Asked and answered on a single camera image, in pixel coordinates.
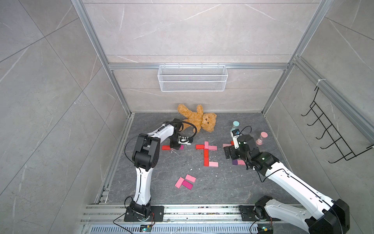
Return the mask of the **red block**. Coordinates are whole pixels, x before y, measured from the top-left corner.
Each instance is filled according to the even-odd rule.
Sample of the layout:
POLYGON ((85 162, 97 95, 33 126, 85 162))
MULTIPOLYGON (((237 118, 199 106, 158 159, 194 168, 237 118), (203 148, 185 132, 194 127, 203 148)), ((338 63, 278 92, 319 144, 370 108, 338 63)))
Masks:
POLYGON ((208 157, 209 157, 209 150, 205 149, 204 150, 204 158, 208 158, 208 157))
POLYGON ((162 150, 171 150, 171 147, 169 145, 163 145, 162 150))
POLYGON ((196 150, 204 150, 204 149, 205 149, 205 146, 204 146, 204 145, 196 145, 196 146, 195 146, 195 149, 196 149, 196 150))
POLYGON ((209 167, 209 159, 208 157, 204 157, 204 166, 209 167))

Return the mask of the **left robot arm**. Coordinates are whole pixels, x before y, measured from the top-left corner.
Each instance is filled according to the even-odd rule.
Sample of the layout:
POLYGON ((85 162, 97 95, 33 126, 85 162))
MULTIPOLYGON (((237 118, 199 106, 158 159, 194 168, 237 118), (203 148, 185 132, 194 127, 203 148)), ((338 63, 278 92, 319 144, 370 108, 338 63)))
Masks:
POLYGON ((197 134, 197 127, 187 121, 174 119, 163 123, 156 130, 139 134, 132 153, 136 167, 136 189, 129 210, 141 221, 147 220, 152 214, 151 180, 154 167, 159 160, 161 143, 169 139, 171 149, 179 150, 182 145, 190 145, 197 134))

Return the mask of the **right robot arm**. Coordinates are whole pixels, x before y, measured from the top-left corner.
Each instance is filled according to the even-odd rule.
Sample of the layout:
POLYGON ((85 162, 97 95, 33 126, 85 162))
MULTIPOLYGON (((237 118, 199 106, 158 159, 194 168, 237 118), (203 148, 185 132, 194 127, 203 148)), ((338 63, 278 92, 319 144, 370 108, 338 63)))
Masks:
POLYGON ((247 169, 257 172, 260 181, 269 179, 303 207, 284 204, 263 196, 253 208, 256 221, 280 219, 310 234, 345 234, 350 230, 350 208, 341 199, 333 200, 297 177, 278 158, 261 152, 250 134, 231 129, 232 146, 224 147, 227 159, 243 160, 247 169))

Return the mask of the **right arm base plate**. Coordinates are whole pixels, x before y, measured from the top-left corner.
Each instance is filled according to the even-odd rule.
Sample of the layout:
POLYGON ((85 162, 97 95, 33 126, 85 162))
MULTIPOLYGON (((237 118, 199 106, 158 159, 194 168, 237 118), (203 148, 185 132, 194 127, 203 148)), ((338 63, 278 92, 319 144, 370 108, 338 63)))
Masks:
POLYGON ((272 218, 265 211, 263 207, 255 205, 239 205, 238 206, 242 221, 275 221, 278 222, 280 219, 272 218))

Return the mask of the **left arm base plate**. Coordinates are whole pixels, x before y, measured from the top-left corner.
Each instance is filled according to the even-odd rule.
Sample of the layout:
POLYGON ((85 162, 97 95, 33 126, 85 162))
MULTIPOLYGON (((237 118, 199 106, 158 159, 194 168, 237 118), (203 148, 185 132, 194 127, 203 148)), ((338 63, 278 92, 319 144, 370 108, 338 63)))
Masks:
POLYGON ((162 222, 164 218, 164 206, 149 206, 141 208, 128 207, 125 212, 125 222, 162 222))

